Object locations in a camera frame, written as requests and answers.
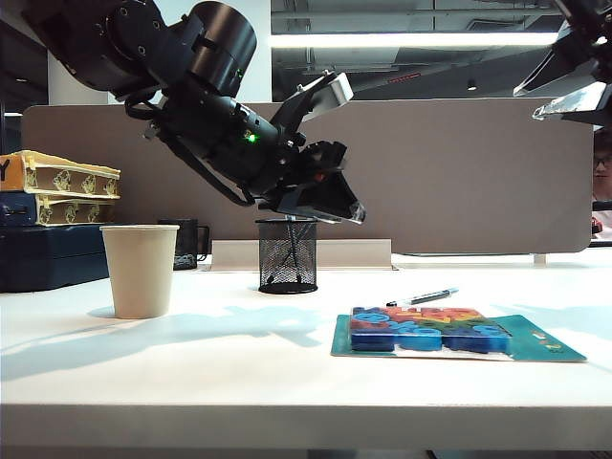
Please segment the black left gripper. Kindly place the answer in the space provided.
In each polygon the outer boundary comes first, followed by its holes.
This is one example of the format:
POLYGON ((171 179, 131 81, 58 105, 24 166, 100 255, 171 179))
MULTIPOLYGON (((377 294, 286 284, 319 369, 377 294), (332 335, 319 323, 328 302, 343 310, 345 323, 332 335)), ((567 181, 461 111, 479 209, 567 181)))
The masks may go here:
POLYGON ((362 224, 366 209, 343 176, 346 145, 305 143, 298 131, 264 119, 238 129, 238 188, 243 206, 327 223, 362 224))

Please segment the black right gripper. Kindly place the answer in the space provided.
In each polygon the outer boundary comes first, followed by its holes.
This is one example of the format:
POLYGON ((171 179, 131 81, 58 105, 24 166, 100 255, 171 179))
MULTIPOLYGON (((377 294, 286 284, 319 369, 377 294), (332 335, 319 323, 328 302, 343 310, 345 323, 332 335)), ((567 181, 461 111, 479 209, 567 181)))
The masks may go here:
POLYGON ((514 87, 522 97, 589 65, 594 82, 535 109, 536 120, 560 119, 611 125, 611 2, 555 1, 567 28, 532 72, 514 87))

